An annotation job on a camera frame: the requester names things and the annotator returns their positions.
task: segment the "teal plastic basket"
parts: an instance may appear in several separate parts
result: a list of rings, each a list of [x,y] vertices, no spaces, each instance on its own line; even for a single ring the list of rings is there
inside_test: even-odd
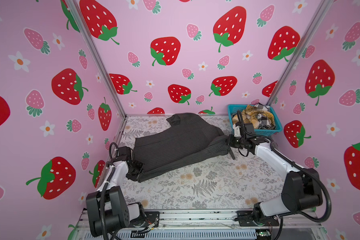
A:
[[[232,127],[232,132],[233,132],[233,123],[232,123],[232,117],[237,114],[237,110],[239,110],[240,112],[243,111],[245,108],[247,107],[247,105],[244,104],[229,104],[228,105],[228,114],[230,116],[229,118],[229,122],[231,123],[231,127]],[[275,111],[273,110],[272,107],[270,107],[269,111],[273,114],[274,118],[275,118],[275,123],[276,123],[276,127],[275,129],[255,129],[254,132],[258,135],[261,136],[271,136],[272,134],[276,133],[276,132],[281,132],[281,130],[283,129],[281,127],[281,123],[279,118],[277,117]]]

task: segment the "strawberry wallpaper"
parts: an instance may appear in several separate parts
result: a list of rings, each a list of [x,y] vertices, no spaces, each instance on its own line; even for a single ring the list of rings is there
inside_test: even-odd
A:
[[[320,2],[76,1],[127,114],[266,103]]]
[[[0,1],[0,239],[72,239],[120,123],[65,2]]]
[[[360,0],[333,3],[295,68],[273,105],[277,143],[326,185],[327,237],[360,239]]]

